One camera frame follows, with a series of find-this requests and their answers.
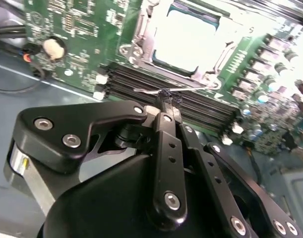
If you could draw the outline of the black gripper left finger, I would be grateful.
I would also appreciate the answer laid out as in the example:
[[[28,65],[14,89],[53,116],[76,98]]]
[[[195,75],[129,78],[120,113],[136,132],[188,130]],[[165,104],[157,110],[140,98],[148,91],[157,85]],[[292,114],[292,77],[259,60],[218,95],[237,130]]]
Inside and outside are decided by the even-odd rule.
[[[129,157],[146,155],[172,187],[165,173],[184,173],[172,97],[180,95],[161,91],[152,106],[115,101],[25,109],[17,116],[13,142],[30,160],[72,183],[85,182]],[[23,179],[46,215],[58,190],[36,168]]]

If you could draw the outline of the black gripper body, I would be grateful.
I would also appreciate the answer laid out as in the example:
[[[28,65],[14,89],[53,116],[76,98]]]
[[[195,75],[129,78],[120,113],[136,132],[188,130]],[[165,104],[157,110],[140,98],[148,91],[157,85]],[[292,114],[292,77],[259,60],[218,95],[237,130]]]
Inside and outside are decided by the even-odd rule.
[[[14,142],[7,159],[20,163],[20,177],[36,168],[59,192],[45,211],[42,238],[218,238],[213,203],[194,170],[166,172],[169,187],[151,158],[138,155],[72,183],[30,160]]]

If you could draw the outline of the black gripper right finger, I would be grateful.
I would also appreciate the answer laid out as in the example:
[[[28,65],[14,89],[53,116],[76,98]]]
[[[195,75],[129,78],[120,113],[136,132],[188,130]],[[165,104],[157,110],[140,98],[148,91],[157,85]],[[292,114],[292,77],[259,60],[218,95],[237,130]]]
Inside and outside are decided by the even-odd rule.
[[[203,179],[217,217],[219,238],[301,238],[301,229],[279,205],[216,143],[202,146],[182,123],[182,99],[171,98],[188,162]]]

